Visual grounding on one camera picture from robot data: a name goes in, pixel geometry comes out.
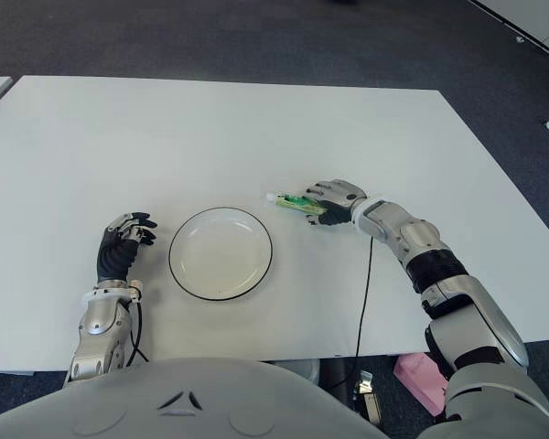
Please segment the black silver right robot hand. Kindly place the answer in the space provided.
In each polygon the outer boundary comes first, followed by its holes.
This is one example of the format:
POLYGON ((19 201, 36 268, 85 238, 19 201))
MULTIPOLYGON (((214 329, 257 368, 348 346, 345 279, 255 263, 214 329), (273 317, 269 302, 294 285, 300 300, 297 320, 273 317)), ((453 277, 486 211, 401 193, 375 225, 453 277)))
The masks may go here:
POLYGON ((325 212, 307 215, 310 225, 335 226, 351 221, 352 211, 367 198, 366 193, 345 180, 319 181, 306 189, 306 197, 325 212))

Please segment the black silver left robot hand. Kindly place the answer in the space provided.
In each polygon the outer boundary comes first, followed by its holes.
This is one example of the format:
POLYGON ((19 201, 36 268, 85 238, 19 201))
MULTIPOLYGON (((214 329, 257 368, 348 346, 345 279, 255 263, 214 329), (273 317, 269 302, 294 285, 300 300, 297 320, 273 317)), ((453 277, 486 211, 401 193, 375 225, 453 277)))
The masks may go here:
POLYGON ((105 229, 96 259, 97 282, 126 282, 127 274, 138 249, 152 246, 156 235, 152 232, 157 224, 144 212, 120 215, 105 229))

